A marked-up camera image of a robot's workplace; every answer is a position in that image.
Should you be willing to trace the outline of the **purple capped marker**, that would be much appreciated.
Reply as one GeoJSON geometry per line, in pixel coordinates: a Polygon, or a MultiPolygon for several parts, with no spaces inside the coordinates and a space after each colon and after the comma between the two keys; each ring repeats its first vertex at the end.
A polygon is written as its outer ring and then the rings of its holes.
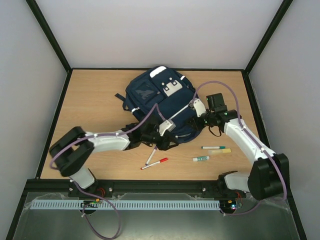
{"type": "Polygon", "coordinates": [[[151,154],[149,155],[149,157],[148,157],[148,159],[147,159],[147,161],[146,161],[146,163],[145,163],[145,166],[148,166],[148,165],[149,165],[149,163],[150,163],[150,161],[152,160],[152,158],[153,158],[154,154],[156,153],[157,149],[158,149],[158,148],[157,148],[156,146],[153,148],[151,154]]]}

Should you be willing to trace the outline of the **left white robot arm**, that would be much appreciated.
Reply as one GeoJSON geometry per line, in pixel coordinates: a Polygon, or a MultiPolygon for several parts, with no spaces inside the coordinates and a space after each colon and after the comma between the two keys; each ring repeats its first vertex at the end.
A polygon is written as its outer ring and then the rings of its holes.
{"type": "Polygon", "coordinates": [[[72,181],[70,193],[90,195],[100,192],[99,183],[91,170],[85,167],[89,156],[99,152],[128,151],[141,144],[155,146],[167,151],[179,145],[178,139],[157,123],[131,123],[114,132],[85,132],[80,126],[73,127],[54,143],[49,154],[52,157],[50,168],[72,181]]]}

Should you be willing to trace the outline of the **red capped marker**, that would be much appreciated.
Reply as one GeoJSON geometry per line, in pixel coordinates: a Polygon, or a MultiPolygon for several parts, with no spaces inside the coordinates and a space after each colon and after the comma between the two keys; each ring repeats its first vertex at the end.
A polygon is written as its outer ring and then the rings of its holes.
{"type": "Polygon", "coordinates": [[[156,162],[153,162],[151,164],[148,164],[148,165],[145,165],[145,166],[141,167],[140,170],[145,170],[147,168],[150,168],[150,167],[153,167],[155,165],[158,165],[158,164],[161,164],[163,162],[166,162],[167,160],[169,160],[169,158],[167,158],[167,157],[163,158],[163,159],[160,159],[159,161],[156,161],[156,162]]]}

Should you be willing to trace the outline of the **teal capped marker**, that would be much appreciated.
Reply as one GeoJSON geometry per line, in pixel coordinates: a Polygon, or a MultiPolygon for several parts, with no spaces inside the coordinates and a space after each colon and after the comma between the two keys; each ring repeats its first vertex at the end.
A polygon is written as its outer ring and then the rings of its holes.
{"type": "Polygon", "coordinates": [[[225,149],[225,146],[201,146],[203,150],[218,150],[218,149],[225,149]]]}

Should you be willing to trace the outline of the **navy blue student backpack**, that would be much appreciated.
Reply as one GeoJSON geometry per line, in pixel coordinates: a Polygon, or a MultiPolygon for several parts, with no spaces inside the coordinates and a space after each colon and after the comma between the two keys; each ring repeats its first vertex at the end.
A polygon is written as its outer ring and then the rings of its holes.
{"type": "Polygon", "coordinates": [[[125,96],[115,94],[122,108],[141,121],[157,104],[153,114],[174,123],[171,133],[179,144],[194,140],[200,133],[188,124],[196,111],[190,107],[196,89],[183,74],[167,66],[156,66],[134,78],[125,89],[125,96]]]}

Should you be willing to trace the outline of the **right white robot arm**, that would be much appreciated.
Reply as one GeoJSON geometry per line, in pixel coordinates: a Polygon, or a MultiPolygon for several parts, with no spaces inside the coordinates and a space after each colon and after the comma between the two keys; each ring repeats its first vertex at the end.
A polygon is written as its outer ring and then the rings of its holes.
{"type": "Polygon", "coordinates": [[[229,196],[235,190],[249,192],[256,200],[277,195],[287,197],[286,178],[289,175],[289,160],[277,154],[253,134],[237,109],[229,110],[221,93],[206,97],[208,107],[194,98],[190,107],[195,116],[189,123],[197,130],[204,127],[218,127],[221,133],[231,138],[251,164],[249,173],[231,171],[221,175],[218,191],[229,196]]]}

